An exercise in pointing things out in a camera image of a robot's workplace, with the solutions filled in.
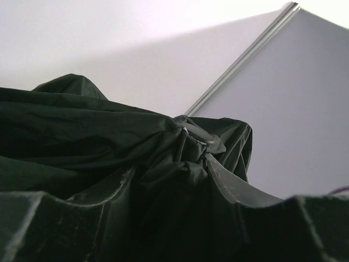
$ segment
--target crumpled black plastic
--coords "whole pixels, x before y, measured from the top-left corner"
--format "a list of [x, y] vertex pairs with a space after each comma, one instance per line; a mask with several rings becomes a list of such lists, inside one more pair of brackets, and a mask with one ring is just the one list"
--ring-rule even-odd
[[[248, 124], [171, 118], [118, 104], [73, 74], [32, 91], [0, 88], [0, 112], [0, 191], [43, 190], [67, 199], [120, 166], [136, 164], [142, 172], [131, 194], [130, 260], [178, 261], [186, 255], [212, 261], [196, 252], [211, 245], [202, 232], [210, 231], [211, 196], [203, 156], [210, 152], [247, 180]], [[215, 143], [192, 138], [180, 125], [187, 122], [213, 135]]]

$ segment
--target metal strip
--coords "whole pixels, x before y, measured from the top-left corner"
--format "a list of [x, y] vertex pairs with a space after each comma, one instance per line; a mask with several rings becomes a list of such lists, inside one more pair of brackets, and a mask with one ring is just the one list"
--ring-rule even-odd
[[291, 3], [185, 114], [193, 116], [299, 9], [300, 5], [298, 3]]

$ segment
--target wall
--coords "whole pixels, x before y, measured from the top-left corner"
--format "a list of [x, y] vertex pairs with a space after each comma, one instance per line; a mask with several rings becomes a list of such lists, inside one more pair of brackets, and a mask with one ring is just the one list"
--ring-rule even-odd
[[83, 74], [113, 101], [183, 114], [287, 1], [4, 1], [0, 86]]
[[300, 11], [196, 114], [252, 126], [252, 185], [281, 198], [349, 185], [348, 48], [348, 30]]

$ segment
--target gray wall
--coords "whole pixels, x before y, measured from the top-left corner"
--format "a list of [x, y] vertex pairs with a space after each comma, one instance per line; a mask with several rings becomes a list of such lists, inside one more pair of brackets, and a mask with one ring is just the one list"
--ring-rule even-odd
[[349, 185], [349, 31], [300, 11], [195, 116], [249, 123], [249, 182], [272, 195]]

